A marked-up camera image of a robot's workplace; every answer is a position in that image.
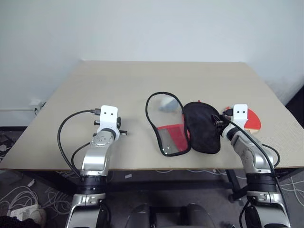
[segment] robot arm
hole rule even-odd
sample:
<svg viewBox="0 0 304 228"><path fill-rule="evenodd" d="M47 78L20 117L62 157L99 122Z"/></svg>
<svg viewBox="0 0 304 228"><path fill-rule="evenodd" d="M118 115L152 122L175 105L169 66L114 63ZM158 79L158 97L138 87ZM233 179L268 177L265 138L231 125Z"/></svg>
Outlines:
<svg viewBox="0 0 304 228"><path fill-rule="evenodd" d="M235 105L233 115L231 121L244 128L247 120L247 105ZM290 228L282 195L276 189L275 176L271 172L265 155L231 123L223 130L222 136L231 141L234 151L242 160L246 173L247 198L251 204L245 210L247 228ZM249 136L262 147L259 140L252 135ZM272 154L268 150L264 151L273 163Z"/></svg>
<svg viewBox="0 0 304 228"><path fill-rule="evenodd" d="M80 183L73 196L66 228L105 228L111 220L110 211L104 204L111 146L120 134L126 135L127 131L119 130L121 119L118 117L118 109L112 106L103 105L100 120L94 124L100 126L84 157Z"/></svg>

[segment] white wall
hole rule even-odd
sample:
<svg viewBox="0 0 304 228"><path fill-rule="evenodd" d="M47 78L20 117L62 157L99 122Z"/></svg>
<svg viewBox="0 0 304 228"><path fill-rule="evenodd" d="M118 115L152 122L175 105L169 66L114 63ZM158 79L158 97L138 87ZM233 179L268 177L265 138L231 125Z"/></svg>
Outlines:
<svg viewBox="0 0 304 228"><path fill-rule="evenodd" d="M47 100L80 59L247 62L286 104L304 84L302 0L2 0L0 109ZM0 126L33 113L0 112Z"/></svg>

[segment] beige tabletop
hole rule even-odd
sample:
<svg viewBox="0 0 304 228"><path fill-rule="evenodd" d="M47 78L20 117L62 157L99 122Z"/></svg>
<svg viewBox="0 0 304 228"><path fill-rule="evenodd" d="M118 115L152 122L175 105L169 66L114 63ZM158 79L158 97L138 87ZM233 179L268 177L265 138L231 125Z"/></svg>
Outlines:
<svg viewBox="0 0 304 228"><path fill-rule="evenodd" d="M113 170L242 168L223 139L217 154L191 150L177 157L163 156L145 116L147 98L158 91L175 94L184 105L201 100L219 112L233 104L248 104L262 122L255 136L280 152L279 167L304 166L303 128L245 63L83 61L47 101L0 169L67 170L57 145L59 125L74 112L105 104L118 107L121 129L128 131L112 147ZM97 119L81 114L64 126L61 139L69 158L91 140ZM85 152L76 156L77 167Z"/></svg>

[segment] wall outlet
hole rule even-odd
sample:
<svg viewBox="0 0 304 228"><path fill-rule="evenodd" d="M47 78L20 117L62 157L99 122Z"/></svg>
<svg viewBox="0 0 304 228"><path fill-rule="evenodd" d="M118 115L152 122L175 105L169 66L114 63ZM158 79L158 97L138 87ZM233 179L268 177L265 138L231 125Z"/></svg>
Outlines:
<svg viewBox="0 0 304 228"><path fill-rule="evenodd" d="M46 101L41 101L41 100L38 100L38 99L33 99L29 103L29 106L33 110L33 112L35 113L35 115L37 115L40 112L40 110L42 109L42 107L44 106L45 103L46 103Z"/></svg>

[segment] black cloth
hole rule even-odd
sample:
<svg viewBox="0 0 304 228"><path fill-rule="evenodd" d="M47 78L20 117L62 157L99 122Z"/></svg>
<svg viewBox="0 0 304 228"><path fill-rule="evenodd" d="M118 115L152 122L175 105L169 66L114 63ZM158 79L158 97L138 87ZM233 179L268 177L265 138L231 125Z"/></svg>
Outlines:
<svg viewBox="0 0 304 228"><path fill-rule="evenodd" d="M219 132L211 119L219 116L218 111L209 104L191 102L184 106L184 114L192 148L202 153L219 152Z"/></svg>

